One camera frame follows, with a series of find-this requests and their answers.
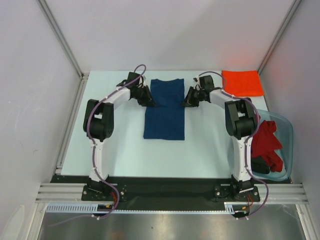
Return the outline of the blue t shirt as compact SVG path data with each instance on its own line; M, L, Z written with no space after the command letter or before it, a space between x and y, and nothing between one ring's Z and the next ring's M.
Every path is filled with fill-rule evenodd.
M184 79L152 79L150 93L155 106L148 106L145 110L143 138L185 140L185 109L181 107L185 96Z

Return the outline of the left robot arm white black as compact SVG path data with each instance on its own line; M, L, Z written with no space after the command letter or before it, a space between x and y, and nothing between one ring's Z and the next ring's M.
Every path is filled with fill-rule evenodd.
M112 164L107 161L106 142L115 128L115 110L131 99L142 107L156 105L143 73L129 72L126 79L116 85L115 90L102 100L87 102L83 130L91 141L92 169L83 188L83 201L106 201L116 196L117 190L107 182Z

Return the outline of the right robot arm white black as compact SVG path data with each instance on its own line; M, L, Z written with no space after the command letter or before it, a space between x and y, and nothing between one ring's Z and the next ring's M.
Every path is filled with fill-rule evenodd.
M194 108L200 102L208 102L224 110L225 128L233 143L233 169L230 193L237 201L242 201L254 190L251 167L251 146L254 135L260 126L257 108L248 97L237 97L216 87L211 71L201 73L193 80L195 85L188 89L183 108Z

